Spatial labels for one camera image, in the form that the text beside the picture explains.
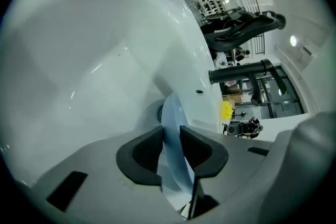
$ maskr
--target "railing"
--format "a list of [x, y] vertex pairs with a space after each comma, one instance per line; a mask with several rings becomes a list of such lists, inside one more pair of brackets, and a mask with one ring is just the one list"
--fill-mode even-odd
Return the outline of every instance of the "railing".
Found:
[[[258, 0], [242, 0], [245, 10], [251, 13], [260, 12]], [[264, 34], [254, 37], [252, 40], [254, 54], [265, 54]]]

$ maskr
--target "black faucet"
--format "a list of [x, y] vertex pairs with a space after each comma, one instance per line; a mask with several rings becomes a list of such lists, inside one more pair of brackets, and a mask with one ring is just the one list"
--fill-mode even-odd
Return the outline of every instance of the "black faucet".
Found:
[[286, 93], [287, 88], [284, 82], [268, 59], [246, 65], [209, 71], [209, 78], [211, 84], [248, 78], [251, 81], [253, 87], [251, 103], [253, 105], [259, 106], [263, 102], [261, 100], [261, 90], [256, 77], [265, 76], [267, 72], [270, 72], [274, 77], [281, 94]]

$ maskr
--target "ceiling light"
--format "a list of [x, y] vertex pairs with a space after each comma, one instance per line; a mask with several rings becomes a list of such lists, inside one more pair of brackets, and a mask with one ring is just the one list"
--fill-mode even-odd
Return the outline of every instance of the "ceiling light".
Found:
[[293, 47], [296, 46], [297, 42], [298, 42], [298, 41], [296, 40], [296, 37], [295, 37], [295, 36], [291, 36], [291, 37], [290, 37], [290, 43], [291, 43], [291, 45], [292, 45]]

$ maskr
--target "white sink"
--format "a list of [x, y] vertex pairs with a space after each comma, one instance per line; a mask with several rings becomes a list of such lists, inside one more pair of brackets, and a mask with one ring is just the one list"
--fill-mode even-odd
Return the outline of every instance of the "white sink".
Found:
[[220, 132], [214, 66], [183, 0], [13, 0], [0, 45], [0, 146], [28, 186], [88, 143], [159, 125], [173, 91], [189, 125]]

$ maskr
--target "yellow sponge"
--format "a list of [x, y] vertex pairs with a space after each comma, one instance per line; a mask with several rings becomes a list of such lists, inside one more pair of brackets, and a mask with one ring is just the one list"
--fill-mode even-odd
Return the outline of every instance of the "yellow sponge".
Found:
[[224, 119], [224, 120], [230, 120], [231, 117], [232, 117], [232, 113], [233, 113], [233, 110], [232, 110], [232, 107], [230, 105], [230, 102], [228, 101], [223, 101], [221, 104], [220, 104], [220, 107], [221, 107], [221, 119]]

